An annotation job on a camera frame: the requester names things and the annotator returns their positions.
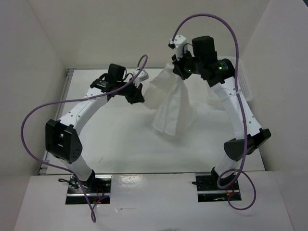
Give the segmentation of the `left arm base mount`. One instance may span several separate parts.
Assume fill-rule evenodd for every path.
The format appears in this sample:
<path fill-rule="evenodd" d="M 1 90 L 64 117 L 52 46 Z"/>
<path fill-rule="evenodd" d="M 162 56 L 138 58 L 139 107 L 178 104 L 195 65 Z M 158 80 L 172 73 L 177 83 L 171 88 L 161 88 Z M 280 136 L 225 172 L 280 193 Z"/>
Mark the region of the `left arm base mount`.
<path fill-rule="evenodd" d="M 84 186 L 84 190 L 87 193 L 87 197 L 91 204 L 110 204 L 110 192 L 112 184 L 111 175 L 97 175 L 96 178 L 101 179 L 103 182 L 100 186 L 96 186 L 94 190 L 90 190 L 88 187 Z M 67 195 L 66 195 L 66 205 L 84 205 L 87 201 L 84 197 L 84 193 L 81 190 L 75 177 L 71 176 L 69 180 L 59 178 L 59 182 L 67 183 Z"/>

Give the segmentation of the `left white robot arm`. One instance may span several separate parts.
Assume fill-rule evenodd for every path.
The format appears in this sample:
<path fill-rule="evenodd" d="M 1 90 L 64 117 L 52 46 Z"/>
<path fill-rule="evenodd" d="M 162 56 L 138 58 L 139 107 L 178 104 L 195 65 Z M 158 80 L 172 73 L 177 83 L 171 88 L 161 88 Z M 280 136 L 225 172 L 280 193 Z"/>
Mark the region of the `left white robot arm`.
<path fill-rule="evenodd" d="M 149 78 L 148 73 L 139 67 L 128 82 L 125 81 L 127 76 L 125 67 L 110 64 L 108 72 L 91 83 L 81 102 L 58 120 L 51 119 L 46 123 L 46 150 L 79 178 L 78 186 L 84 192 L 101 188 L 103 180 L 95 176 L 94 170 L 81 155 L 83 146 L 79 135 L 82 129 L 92 116 L 116 95 L 125 97 L 130 104 L 144 102 L 142 81 Z"/>

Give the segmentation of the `white pleated skirt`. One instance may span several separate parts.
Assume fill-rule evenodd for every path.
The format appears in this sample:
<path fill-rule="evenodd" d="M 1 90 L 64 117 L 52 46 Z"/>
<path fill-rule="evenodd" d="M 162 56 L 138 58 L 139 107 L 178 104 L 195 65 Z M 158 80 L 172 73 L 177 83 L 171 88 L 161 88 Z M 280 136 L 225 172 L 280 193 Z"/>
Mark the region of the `white pleated skirt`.
<path fill-rule="evenodd" d="M 188 89 L 168 63 L 153 78 L 144 93 L 144 105 L 156 110 L 152 126 L 159 132 L 175 136 L 184 133 L 196 119 L 196 106 L 190 104 Z"/>

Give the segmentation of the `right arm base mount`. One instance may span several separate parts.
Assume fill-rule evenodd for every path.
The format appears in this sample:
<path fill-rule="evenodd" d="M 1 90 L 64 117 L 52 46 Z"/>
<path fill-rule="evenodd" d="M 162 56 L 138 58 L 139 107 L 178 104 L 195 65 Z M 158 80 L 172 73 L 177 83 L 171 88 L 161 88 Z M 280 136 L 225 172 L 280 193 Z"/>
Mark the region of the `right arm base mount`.
<path fill-rule="evenodd" d="M 192 184 L 196 186 L 198 202 L 227 202 L 230 195 L 230 201 L 242 200 L 237 181 L 228 189 L 223 190 L 216 185 L 217 182 L 214 179 L 209 172 L 195 174 Z"/>

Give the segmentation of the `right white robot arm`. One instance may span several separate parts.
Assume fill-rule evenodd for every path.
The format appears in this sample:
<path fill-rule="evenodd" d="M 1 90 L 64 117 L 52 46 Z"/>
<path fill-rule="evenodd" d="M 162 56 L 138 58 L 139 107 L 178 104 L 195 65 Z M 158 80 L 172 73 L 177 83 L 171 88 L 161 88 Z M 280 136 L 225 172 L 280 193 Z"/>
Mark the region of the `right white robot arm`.
<path fill-rule="evenodd" d="M 225 156 L 211 170 L 211 185 L 222 189 L 234 180 L 243 153 L 252 154 L 271 137 L 271 133 L 254 117 L 235 78 L 232 61 L 218 58 L 214 39 L 210 36 L 194 38 L 191 43 L 193 52 L 188 51 L 187 45 L 187 39 L 181 35 L 170 40 L 170 48 L 176 50 L 172 56 L 173 72 L 182 80 L 195 74 L 206 81 L 218 96 L 234 130 L 235 137 L 223 145 Z"/>

